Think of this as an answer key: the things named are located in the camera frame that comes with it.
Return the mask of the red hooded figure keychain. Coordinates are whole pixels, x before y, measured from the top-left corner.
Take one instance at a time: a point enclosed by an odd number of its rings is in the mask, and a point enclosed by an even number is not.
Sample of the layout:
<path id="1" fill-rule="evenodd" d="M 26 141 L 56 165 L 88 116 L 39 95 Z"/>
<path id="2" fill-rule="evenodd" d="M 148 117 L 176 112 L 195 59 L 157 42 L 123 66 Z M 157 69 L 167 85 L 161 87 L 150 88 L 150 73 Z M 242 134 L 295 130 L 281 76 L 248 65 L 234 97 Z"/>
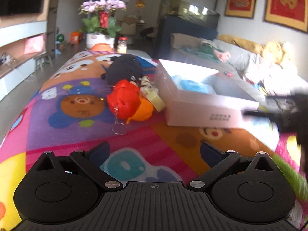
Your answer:
<path id="1" fill-rule="evenodd" d="M 135 114 L 141 104 L 139 87 L 134 82 L 120 80 L 107 96 L 107 103 L 114 115 L 112 131 L 116 135 L 126 134 L 126 120 Z"/>

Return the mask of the pink cardboard box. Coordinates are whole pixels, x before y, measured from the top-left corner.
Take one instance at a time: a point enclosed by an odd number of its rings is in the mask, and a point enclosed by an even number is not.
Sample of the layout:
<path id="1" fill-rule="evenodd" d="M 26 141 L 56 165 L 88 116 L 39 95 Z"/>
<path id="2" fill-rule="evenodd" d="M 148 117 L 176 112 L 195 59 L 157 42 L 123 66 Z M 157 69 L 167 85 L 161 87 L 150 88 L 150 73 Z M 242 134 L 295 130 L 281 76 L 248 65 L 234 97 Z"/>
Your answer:
<path id="1" fill-rule="evenodd" d="M 205 94 L 179 89 L 173 76 L 211 85 L 215 93 Z M 242 110 L 256 110 L 259 103 L 216 69 L 161 59 L 155 85 L 166 104 L 169 126 L 203 128 L 244 128 Z"/>

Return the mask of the orange plastic toy piece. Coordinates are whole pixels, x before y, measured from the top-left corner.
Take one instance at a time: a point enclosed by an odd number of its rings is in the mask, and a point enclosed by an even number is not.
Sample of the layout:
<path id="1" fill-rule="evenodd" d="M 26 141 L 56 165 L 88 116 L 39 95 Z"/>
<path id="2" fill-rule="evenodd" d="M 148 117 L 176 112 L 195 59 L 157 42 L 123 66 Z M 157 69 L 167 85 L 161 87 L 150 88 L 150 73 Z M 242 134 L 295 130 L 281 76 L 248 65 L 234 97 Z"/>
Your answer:
<path id="1" fill-rule="evenodd" d="M 126 120 L 126 124 L 129 124 L 131 121 L 146 121 L 151 118 L 154 111 L 154 106 L 143 97 L 140 97 L 139 99 L 141 101 L 139 108 L 133 116 Z"/>

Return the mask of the blue white wipes pack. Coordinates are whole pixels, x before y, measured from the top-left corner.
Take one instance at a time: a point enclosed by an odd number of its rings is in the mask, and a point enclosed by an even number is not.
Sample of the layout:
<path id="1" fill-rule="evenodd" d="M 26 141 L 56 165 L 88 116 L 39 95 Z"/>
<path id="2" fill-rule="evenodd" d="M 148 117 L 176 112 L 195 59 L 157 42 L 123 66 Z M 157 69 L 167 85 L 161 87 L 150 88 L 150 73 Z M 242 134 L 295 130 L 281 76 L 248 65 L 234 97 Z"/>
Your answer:
<path id="1" fill-rule="evenodd" d="M 192 92 L 205 93 L 205 94 L 215 93 L 213 87 L 208 84 L 196 82 L 193 80 L 185 80 L 185 79 L 182 79 L 178 75 L 173 76 L 172 80 L 179 89 L 182 89 L 185 91 L 192 91 Z"/>

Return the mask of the black plush toy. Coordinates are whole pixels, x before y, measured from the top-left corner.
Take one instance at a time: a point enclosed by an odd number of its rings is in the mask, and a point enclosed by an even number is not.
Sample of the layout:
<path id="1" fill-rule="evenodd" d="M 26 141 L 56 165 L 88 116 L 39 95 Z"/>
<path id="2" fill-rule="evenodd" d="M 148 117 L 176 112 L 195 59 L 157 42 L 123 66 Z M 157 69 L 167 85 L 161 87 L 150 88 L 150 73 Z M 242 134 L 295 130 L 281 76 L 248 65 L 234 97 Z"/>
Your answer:
<path id="1" fill-rule="evenodd" d="M 101 75 L 101 79 L 109 86 L 116 85 L 121 80 L 138 82 L 142 78 L 141 63 L 134 55 L 112 56 L 108 64 L 108 67 L 102 66 L 105 73 Z"/>

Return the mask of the grey covered sofa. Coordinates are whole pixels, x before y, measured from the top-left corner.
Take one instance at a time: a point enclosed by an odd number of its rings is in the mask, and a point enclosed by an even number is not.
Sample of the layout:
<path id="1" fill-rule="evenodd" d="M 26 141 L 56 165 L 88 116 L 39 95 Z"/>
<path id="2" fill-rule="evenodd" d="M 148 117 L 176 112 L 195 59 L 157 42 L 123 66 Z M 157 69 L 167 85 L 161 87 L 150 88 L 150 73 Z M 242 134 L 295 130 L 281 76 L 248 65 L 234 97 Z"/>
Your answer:
<path id="1" fill-rule="evenodd" d="M 193 49 L 198 48 L 202 43 L 209 43 L 223 52 L 229 52 L 231 59 L 223 63 L 200 58 L 193 53 Z M 266 95 L 289 95 L 298 90 L 307 92 L 307 82 L 299 77 L 292 67 L 269 62 L 260 54 L 217 39 L 207 40 L 173 33 L 170 59 L 216 69 L 221 73 L 231 73 L 233 79 L 242 79 L 249 83 L 248 88 L 254 85 Z"/>

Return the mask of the colourful cartoon play mat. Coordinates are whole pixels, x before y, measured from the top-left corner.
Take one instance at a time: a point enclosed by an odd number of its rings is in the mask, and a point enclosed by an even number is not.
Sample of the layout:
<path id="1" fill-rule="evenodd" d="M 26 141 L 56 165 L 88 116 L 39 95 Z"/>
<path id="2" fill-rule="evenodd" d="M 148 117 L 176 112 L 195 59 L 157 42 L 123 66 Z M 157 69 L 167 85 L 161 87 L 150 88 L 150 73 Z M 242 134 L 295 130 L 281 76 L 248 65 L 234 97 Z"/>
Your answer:
<path id="1" fill-rule="evenodd" d="M 113 91 L 101 75 L 114 52 L 74 55 L 31 98 L 1 144 L 1 230 L 307 230 L 307 170 L 296 133 L 269 118 L 244 128 L 169 126 L 164 109 L 112 131 Z M 261 112 L 293 102 L 254 98 Z M 207 141 L 241 155 L 206 190 L 189 190 L 210 166 Z M 103 190 L 70 158 L 108 142 L 100 169 L 123 184 Z"/>

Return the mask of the yellow plush doll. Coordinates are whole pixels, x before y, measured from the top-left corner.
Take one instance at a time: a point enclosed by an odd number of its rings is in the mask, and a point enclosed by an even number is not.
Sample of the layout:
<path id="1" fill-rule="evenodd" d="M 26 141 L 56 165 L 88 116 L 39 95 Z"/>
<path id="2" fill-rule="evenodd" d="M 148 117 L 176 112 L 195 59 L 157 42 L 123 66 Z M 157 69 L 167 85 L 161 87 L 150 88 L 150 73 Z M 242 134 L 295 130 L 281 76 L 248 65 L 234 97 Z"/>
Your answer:
<path id="1" fill-rule="evenodd" d="M 262 57 L 278 65 L 290 60 L 285 42 L 277 41 L 270 41 L 264 46 Z"/>

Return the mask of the yellow cushion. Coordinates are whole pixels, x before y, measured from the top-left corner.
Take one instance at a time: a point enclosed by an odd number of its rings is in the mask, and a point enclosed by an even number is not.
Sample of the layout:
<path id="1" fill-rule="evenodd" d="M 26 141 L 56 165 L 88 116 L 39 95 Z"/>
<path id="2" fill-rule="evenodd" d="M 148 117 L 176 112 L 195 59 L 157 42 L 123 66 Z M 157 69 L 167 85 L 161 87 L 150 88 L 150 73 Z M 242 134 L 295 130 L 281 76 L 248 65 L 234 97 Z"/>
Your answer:
<path id="1" fill-rule="evenodd" d="M 234 35 L 230 34 L 223 34 L 217 36 L 217 39 L 229 44 L 236 45 L 242 49 L 245 49 L 249 52 L 255 53 L 255 54 L 262 54 L 264 47 L 258 43 L 255 43 L 250 40 L 246 40 L 240 37 L 236 37 Z"/>

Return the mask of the pink plush on sofa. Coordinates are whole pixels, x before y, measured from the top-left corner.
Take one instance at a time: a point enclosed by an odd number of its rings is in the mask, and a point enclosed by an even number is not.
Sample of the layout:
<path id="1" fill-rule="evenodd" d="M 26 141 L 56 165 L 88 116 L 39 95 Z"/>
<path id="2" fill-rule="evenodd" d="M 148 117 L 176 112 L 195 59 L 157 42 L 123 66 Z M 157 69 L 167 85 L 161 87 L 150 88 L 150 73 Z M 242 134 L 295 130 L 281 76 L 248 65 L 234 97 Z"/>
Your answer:
<path id="1" fill-rule="evenodd" d="M 220 60 L 223 63 L 226 63 L 229 59 L 231 59 L 231 54 L 229 52 L 220 52 L 217 50 L 214 50 L 214 53 L 218 60 Z"/>

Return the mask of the green clothes on sofa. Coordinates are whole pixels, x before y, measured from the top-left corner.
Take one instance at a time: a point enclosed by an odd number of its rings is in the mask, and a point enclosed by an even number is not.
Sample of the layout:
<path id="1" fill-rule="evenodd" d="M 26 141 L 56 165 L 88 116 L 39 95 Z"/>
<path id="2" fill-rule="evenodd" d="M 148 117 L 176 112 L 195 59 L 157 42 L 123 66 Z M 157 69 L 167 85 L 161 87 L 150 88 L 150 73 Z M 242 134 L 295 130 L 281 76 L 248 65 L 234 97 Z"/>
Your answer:
<path id="1" fill-rule="evenodd" d="M 222 53 L 222 50 L 213 47 L 209 43 L 202 43 L 198 48 L 193 49 L 193 53 L 200 58 L 220 62 L 220 59 L 217 57 L 215 51 Z"/>

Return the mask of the small wooden stool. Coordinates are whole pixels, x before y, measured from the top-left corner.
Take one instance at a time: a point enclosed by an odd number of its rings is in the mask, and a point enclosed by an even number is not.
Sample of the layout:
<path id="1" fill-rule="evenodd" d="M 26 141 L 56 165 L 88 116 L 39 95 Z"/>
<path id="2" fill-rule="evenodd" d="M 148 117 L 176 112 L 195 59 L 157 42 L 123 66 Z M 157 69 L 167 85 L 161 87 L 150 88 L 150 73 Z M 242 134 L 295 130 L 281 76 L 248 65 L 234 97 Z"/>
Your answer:
<path id="1" fill-rule="evenodd" d="M 44 64 L 50 64 L 50 66 L 53 67 L 51 52 L 44 52 L 42 54 L 35 56 L 33 59 L 35 61 L 35 65 L 39 67 L 41 72 L 43 72 Z"/>

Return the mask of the orange round bowl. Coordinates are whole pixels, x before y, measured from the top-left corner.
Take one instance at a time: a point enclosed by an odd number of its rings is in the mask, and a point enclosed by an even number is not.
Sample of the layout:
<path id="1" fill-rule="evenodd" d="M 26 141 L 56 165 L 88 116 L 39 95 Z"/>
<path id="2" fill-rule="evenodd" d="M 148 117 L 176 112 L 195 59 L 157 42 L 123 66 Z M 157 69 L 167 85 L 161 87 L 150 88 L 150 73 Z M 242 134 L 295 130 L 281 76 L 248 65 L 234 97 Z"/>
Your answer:
<path id="1" fill-rule="evenodd" d="M 113 48 L 107 43 L 97 43 L 91 50 L 97 52 L 113 52 Z"/>

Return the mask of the glass jar red lid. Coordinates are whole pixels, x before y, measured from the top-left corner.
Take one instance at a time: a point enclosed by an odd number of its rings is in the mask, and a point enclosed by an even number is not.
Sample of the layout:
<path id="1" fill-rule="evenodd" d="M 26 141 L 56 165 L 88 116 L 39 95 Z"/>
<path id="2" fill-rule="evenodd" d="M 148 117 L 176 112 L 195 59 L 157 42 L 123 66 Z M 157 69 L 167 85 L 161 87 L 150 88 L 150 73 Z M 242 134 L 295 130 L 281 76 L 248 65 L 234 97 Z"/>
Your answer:
<path id="1" fill-rule="evenodd" d="M 126 54 L 127 52 L 127 37 L 119 37 L 117 52 L 120 54 Z"/>

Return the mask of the white tv shelf unit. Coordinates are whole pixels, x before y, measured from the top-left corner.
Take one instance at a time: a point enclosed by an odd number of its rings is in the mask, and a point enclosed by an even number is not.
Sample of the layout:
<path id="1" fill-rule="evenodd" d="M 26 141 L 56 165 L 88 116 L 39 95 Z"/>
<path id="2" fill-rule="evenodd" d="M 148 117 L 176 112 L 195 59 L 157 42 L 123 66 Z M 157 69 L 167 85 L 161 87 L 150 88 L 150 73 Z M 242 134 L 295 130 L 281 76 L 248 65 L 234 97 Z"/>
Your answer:
<path id="1" fill-rule="evenodd" d="M 46 35 L 47 22 L 37 21 L 1 28 L 1 55 L 8 55 L 8 62 L 1 64 L 1 99 L 37 69 L 34 57 L 44 53 L 24 54 L 25 39 Z"/>

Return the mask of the pink gift bag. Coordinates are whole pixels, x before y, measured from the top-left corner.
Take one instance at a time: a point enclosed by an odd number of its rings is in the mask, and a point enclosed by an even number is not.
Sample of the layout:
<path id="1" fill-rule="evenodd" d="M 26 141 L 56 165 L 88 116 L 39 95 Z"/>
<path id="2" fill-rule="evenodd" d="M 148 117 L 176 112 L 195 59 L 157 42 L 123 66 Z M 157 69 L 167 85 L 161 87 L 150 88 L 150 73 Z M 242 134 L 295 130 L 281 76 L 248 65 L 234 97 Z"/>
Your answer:
<path id="1" fill-rule="evenodd" d="M 41 53 L 45 51 L 45 34 L 25 39 L 24 54 Z"/>

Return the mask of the potted pink orchid plant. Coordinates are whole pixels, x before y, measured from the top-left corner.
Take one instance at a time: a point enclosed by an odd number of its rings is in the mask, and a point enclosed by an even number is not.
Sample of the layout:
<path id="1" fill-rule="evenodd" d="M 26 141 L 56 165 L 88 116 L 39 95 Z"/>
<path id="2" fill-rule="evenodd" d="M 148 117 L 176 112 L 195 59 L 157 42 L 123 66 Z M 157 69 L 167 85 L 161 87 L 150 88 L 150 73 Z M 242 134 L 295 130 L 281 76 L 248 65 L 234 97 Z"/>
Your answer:
<path id="1" fill-rule="evenodd" d="M 86 34 L 86 47 L 93 48 L 96 44 L 105 43 L 114 47 L 115 38 L 121 27 L 116 22 L 115 12 L 126 9 L 126 3 L 121 0 L 85 1 L 78 11 L 86 17 L 81 31 Z"/>

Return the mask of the dining chair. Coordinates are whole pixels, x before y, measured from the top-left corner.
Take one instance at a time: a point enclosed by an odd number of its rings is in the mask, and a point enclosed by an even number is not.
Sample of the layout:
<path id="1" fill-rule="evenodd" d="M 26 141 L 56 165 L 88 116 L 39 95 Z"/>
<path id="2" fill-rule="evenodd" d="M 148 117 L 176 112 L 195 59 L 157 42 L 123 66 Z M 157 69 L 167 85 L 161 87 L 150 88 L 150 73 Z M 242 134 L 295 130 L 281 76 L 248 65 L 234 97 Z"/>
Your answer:
<path id="1" fill-rule="evenodd" d="M 138 19 L 136 16 L 127 15 L 122 18 L 121 31 L 119 32 L 121 37 L 127 38 L 127 44 L 133 45 L 134 38 L 137 32 Z"/>

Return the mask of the glass fish tank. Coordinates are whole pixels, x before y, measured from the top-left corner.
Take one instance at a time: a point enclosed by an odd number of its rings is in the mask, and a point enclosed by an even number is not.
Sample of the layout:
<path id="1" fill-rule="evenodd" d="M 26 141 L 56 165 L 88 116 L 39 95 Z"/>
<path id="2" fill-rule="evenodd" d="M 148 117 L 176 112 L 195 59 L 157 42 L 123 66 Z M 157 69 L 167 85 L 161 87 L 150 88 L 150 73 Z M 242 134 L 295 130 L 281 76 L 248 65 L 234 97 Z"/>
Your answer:
<path id="1" fill-rule="evenodd" d="M 204 6 L 182 0 L 167 0 L 162 6 L 162 16 L 175 16 L 212 29 L 218 26 L 220 14 Z"/>

